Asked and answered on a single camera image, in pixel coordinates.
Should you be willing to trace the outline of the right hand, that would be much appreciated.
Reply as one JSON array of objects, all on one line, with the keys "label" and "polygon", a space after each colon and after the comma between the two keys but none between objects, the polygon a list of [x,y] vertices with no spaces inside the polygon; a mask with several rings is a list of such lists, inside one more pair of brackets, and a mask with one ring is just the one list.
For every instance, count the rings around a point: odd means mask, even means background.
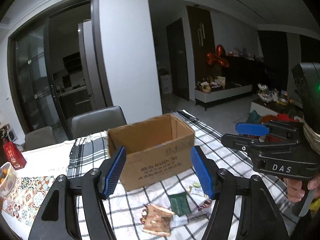
[{"label": "right hand", "polygon": [[[302,189],[303,182],[294,179],[284,179],[287,187],[287,198],[289,201],[297,203],[304,197],[305,191]],[[308,182],[308,190],[316,190],[314,199],[319,198],[319,174]]]}]

